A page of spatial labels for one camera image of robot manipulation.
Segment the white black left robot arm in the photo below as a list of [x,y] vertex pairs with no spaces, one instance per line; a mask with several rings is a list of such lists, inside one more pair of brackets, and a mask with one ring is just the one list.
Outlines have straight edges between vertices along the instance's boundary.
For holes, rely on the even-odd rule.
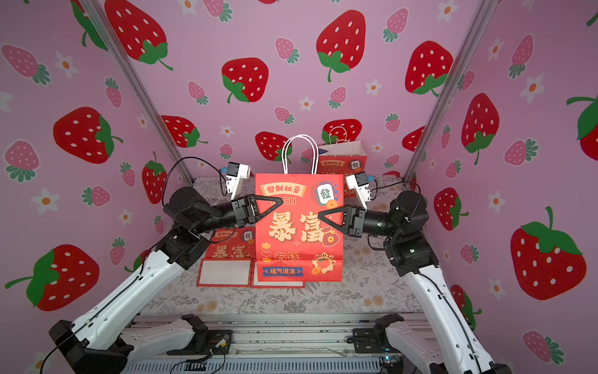
[[174,225],[140,266],[88,313],[73,322],[61,320],[49,331],[73,372],[120,373],[156,355],[215,352],[207,326],[193,314],[140,332],[128,326],[154,296],[202,257],[211,244],[207,233],[256,224],[282,204],[280,197],[250,194],[211,206],[192,187],[177,190],[164,206]]

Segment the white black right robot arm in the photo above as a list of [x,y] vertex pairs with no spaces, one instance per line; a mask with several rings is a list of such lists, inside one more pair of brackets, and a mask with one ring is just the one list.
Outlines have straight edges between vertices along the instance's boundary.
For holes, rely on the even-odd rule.
[[375,322],[379,349],[403,354],[421,373],[510,371],[493,360],[459,310],[439,260],[422,234],[429,215],[420,193],[401,192],[386,212],[344,206],[321,211],[318,217],[344,235],[384,239],[381,251],[416,296],[436,340],[430,344],[402,316],[390,314]]

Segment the red paper gift bag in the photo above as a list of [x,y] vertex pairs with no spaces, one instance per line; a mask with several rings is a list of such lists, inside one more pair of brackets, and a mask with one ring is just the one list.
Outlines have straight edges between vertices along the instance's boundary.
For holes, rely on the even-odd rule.
[[213,233],[202,259],[198,287],[248,288],[255,264],[255,229],[229,228]]

